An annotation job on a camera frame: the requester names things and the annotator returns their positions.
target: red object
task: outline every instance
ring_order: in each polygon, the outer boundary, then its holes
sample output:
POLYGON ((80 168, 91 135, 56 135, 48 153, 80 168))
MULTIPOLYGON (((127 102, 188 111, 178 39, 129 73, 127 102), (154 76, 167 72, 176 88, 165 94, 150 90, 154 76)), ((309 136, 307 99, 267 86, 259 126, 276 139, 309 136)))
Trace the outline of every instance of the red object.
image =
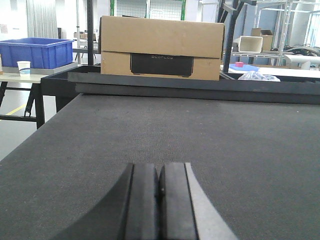
POLYGON ((244 66, 244 63, 242 61, 236 61, 235 66, 238 68, 242 68, 244 66))

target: white box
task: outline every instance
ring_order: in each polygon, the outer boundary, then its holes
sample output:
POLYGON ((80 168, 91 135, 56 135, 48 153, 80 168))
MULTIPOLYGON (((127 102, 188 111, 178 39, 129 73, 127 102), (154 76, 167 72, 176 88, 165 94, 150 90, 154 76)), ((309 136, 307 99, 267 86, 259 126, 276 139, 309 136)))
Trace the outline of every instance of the white box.
POLYGON ((261 53, 263 37, 261 36, 240 36, 235 43, 238 43, 240 53, 261 53))

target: blue plastic crate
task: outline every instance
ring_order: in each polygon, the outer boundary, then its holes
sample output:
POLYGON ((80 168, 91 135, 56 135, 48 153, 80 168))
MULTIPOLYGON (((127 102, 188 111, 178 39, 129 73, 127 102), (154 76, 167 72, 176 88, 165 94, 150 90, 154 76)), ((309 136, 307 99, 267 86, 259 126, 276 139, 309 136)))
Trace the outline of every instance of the blue plastic crate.
POLYGON ((73 62, 72 43, 37 37, 0 41, 2 65, 17 68, 17 61, 30 61, 34 69, 55 69, 73 62))

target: white plastic bag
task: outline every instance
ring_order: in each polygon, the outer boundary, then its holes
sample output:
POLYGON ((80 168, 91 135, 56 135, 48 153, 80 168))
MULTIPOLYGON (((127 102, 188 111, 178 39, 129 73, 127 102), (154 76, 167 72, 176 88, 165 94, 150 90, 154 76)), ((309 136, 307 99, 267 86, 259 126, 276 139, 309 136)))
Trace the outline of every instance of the white plastic bag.
POLYGON ((254 80, 254 81, 272 81, 272 82, 280 82, 280 79, 276 76, 272 75, 263 75, 257 71, 248 71, 239 77, 238 80, 254 80))

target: white curtain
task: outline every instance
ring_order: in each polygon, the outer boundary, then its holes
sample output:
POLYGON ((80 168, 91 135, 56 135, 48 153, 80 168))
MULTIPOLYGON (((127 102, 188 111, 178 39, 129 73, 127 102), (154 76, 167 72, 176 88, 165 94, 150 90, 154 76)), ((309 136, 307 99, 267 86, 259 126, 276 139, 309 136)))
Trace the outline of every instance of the white curtain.
POLYGON ((30 38, 58 38, 56 0, 26 0, 30 38))

